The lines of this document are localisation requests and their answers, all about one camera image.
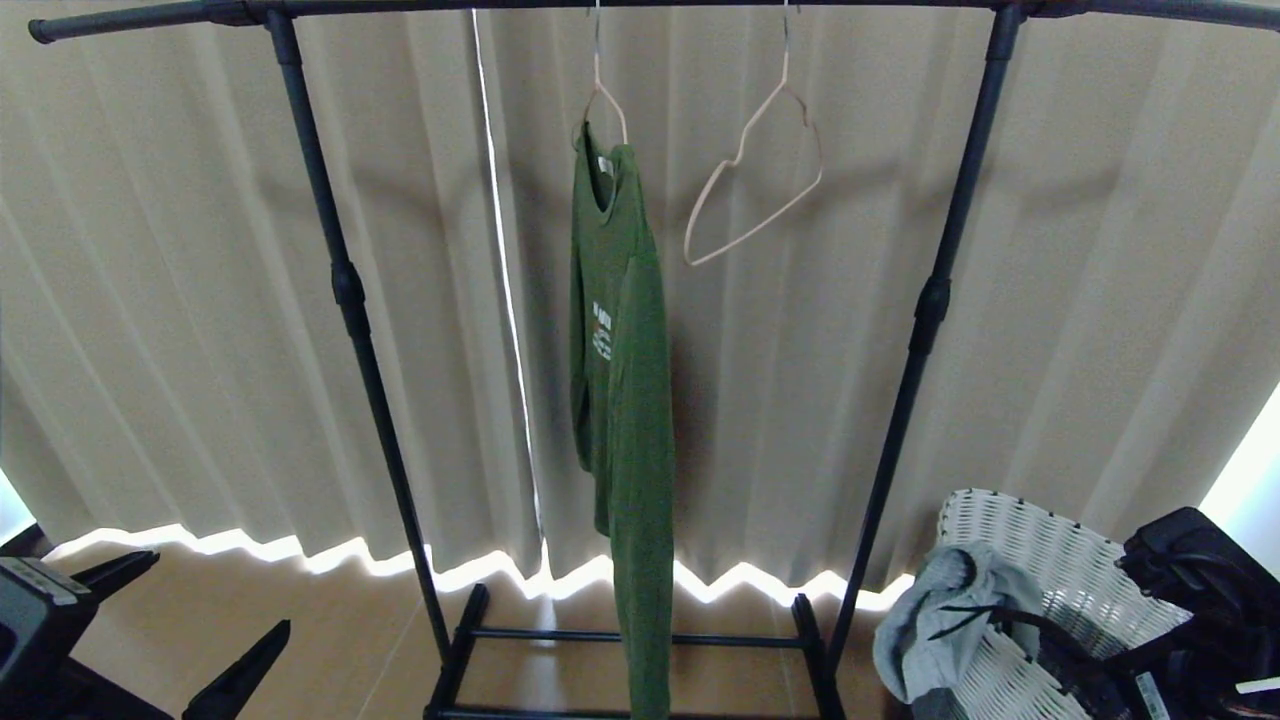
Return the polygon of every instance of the brown floor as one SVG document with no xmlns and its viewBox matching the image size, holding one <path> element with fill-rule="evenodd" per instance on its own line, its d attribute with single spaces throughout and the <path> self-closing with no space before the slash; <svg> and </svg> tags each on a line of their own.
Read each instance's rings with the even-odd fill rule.
<svg viewBox="0 0 1280 720">
<path fill-rule="evenodd" d="M 55 562 L 74 571 L 128 548 L 97 544 Z M 233 550 L 205 556 L 180 544 L 159 548 L 160 562 L 111 597 L 73 656 L 108 678 L 179 715 L 191 697 L 239 657 L 275 621 L 288 618 L 288 647 L 250 701 L 243 720 L 421 717 L 439 660 L 411 573 L 370 575 L 349 560 L 312 575 L 301 560 L 262 562 Z M 596 583 L 573 597 L 532 601 L 503 574 L 485 621 L 522 628 L 611 629 L 612 588 Z M 442 597 L 449 626 L 466 591 Z M 791 634 L 788 609 L 740 585 L 712 605 L 676 588 L 676 632 Z M 829 632 L 837 602 L 815 603 Z M 888 703 L 870 666 L 877 618 L 855 621 L 851 650 L 838 674 L 851 719 L 888 717 Z M 676 647 L 673 710 L 758 716 L 815 714 L 804 660 L 796 651 Z M 626 707 L 618 646 L 481 641 L 460 702 L 527 708 Z"/>
</svg>

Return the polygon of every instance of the clothing rack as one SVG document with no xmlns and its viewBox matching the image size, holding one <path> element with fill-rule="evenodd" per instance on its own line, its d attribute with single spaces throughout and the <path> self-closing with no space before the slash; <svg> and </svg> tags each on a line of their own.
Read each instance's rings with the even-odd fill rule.
<svg viewBox="0 0 1280 720">
<path fill-rule="evenodd" d="M 440 675 L 435 683 L 430 702 L 424 710 L 425 719 L 484 719 L 484 720 L 552 720 L 552 719 L 618 719 L 628 717 L 625 711 L 529 711 L 495 707 L 465 706 L 457 703 L 458 691 L 467 670 L 471 651 L 477 639 L 518 639 L 518 641 L 561 641 L 561 642 L 620 642 L 618 633 L 596 633 L 580 630 L 524 630 L 511 628 L 490 628 L 481 624 L 489 592 L 477 583 L 471 591 L 462 619 L 452 639 L 440 611 L 440 602 L 431 580 L 431 568 L 422 542 L 422 529 L 415 511 L 413 496 L 401 457 L 396 425 L 387 404 L 387 391 L 378 369 L 374 352 L 369 315 L 365 311 L 365 292 L 360 274 L 347 252 L 347 243 L 334 204 L 329 173 L 325 168 L 324 151 L 316 131 L 315 115 L 307 95 L 306 78 L 302 72 L 302 53 L 298 49 L 293 28 L 294 18 L 308 15 L 343 15 L 361 13 L 392 13 L 417 10 L 465 10 L 465 9 L 517 9 L 517 8 L 589 8 L 594 0 L 192 0 L 165 5 L 150 5 L 122 10 L 93 13 L 72 18 L 41 20 L 28 24 L 31 36 L 42 44 L 70 37 L 104 35 L 128 29 L 142 29 L 191 23 L 214 23 L 223 26 L 261 26 L 271 35 L 275 56 L 284 74 L 284 87 L 293 111 L 302 159 L 306 164 L 311 192 L 315 196 L 320 225 L 332 261 L 332 283 L 334 300 L 342 309 L 347 333 L 351 336 L 360 364 L 361 379 L 372 410 L 378 438 L 383 447 L 392 488 L 404 537 L 408 541 L 413 559 L 413 569 L 421 585 L 431 632 L 440 652 Z M 1005 81 L 1005 70 L 1014 54 L 1018 28 L 1027 19 L 1062 18 L 1083 13 L 1107 13 L 1119 15 L 1146 15 L 1153 18 L 1194 20 L 1203 23 L 1249 27 L 1280 31 L 1280 6 L 1263 6 L 1234 0 L 806 0 L 808 5 L 884 5 L 884 6 L 947 6 L 980 8 L 995 12 L 991 38 L 987 45 L 986 68 L 978 99 L 974 105 L 973 120 L 965 142 L 964 155 L 951 193 L 942 238 L 938 242 L 933 272 L 925 281 L 915 306 L 915 324 L 908 345 L 906 366 L 899 386 L 897 398 L 890 416 L 884 446 L 879 465 L 872 484 L 870 498 L 863 515 L 858 551 L 845 597 L 840 606 L 836 626 L 829 641 L 824 641 L 818 630 L 813 607 L 804 594 L 797 594 L 791 606 L 796 623 L 795 637 L 750 637 L 730 634 L 673 634 L 675 644 L 701 644 L 723 647 L 755 647 L 797 650 L 804 653 L 809 670 L 809 680 L 817 700 L 818 715 L 822 720 L 844 720 L 845 711 L 836 688 L 836 669 L 845 650 L 849 628 L 854 618 L 854 603 L 858 589 L 867 575 L 872 546 L 879 528 L 884 503 L 893 484 L 902 443 L 911 420 L 915 396 L 924 377 L 924 366 L 933 350 L 938 328 L 946 319 L 951 299 L 951 269 L 955 264 L 960 240 L 964 234 L 965 219 L 973 204 L 978 174 L 982 169 L 987 141 L 991 137 L 1000 91 Z M 776 0 L 695 0 L 676 3 L 675 0 L 611 0 L 612 6 L 673 6 L 673 5 L 777 5 Z M 672 715 L 672 717 L 694 717 Z"/>
</svg>

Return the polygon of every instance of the laundry basket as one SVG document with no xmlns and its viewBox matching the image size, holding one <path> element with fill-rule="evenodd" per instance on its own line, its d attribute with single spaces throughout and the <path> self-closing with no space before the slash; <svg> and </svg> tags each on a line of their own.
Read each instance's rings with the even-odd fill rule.
<svg viewBox="0 0 1280 720">
<path fill-rule="evenodd" d="M 951 495 L 938 518 L 938 544 L 982 541 L 1027 570 L 1043 589 L 1046 618 L 1091 655 L 1110 657 L 1165 634 L 1190 614 L 1142 594 L 1115 561 L 1124 548 L 1024 500 L 984 489 Z M 1089 715 L 1044 667 L 987 628 L 945 716 L 969 720 L 1082 719 Z"/>
</svg>

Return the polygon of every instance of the light under curtain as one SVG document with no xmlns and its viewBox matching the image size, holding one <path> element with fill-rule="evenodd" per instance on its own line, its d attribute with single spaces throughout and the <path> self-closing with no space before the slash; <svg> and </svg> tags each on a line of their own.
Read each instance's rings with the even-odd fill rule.
<svg viewBox="0 0 1280 720">
<path fill-rule="evenodd" d="M 296 534 L 308 553 L 357 536 L 374 557 L 403 551 L 266 33 L 26 36 L 29 17 L 86 9 L 0 8 L 5 473 L 55 541 L 182 523 Z M 471 14 L 298 32 L 438 569 L 503 550 L 531 574 L 545 538 L 563 575 L 607 547 L 567 386 L 571 140 L 593 23 L 477 20 L 497 204 Z M 791 585 L 847 571 L 989 22 L 794 15 L 823 184 L 691 269 L 685 222 L 777 82 L 781 8 L 604 8 L 605 82 L 664 263 L 677 557 L 704 582 L 742 561 Z M 1271 38 L 1092 15 L 1023 33 L 873 585 L 929 544 L 955 488 L 1021 495 L 1112 537 L 1196 505 L 1280 379 Z M 756 128 L 695 254 L 812 177 L 796 113 L 781 104 Z"/>
</svg>

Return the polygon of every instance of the long-sleeve green shirt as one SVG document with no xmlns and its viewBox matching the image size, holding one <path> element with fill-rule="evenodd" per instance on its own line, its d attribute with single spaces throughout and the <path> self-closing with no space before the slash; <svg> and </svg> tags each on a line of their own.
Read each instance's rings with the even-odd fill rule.
<svg viewBox="0 0 1280 720">
<path fill-rule="evenodd" d="M 662 272 L 631 147 L 602 155 L 582 124 L 573 173 L 570 357 L 579 462 L 609 537 L 631 715 L 671 708 L 676 475 Z"/>
</svg>

